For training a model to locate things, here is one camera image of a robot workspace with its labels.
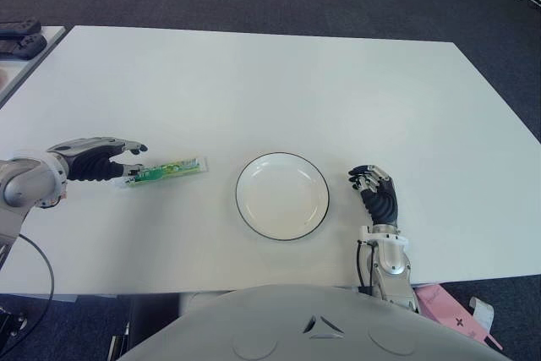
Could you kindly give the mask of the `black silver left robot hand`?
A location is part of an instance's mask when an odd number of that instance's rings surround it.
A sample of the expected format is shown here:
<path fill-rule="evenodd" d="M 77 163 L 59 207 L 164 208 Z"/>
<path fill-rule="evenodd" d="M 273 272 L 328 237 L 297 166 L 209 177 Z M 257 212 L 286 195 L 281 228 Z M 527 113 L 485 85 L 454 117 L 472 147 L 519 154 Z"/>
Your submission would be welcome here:
<path fill-rule="evenodd" d="M 66 168 L 72 181 L 107 181 L 137 175 L 143 166 L 120 164 L 112 160 L 126 151 L 133 155 L 148 150 L 136 141 L 114 137 L 73 139 L 54 145 L 47 150 Z"/>

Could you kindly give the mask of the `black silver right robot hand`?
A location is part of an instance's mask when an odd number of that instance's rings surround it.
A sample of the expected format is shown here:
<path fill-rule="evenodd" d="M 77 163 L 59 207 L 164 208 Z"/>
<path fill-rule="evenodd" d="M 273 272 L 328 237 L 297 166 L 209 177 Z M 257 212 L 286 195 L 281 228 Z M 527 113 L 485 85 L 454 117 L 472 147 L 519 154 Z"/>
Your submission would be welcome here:
<path fill-rule="evenodd" d="M 376 165 L 355 167 L 348 175 L 372 222 L 396 227 L 398 203 L 392 177 Z"/>

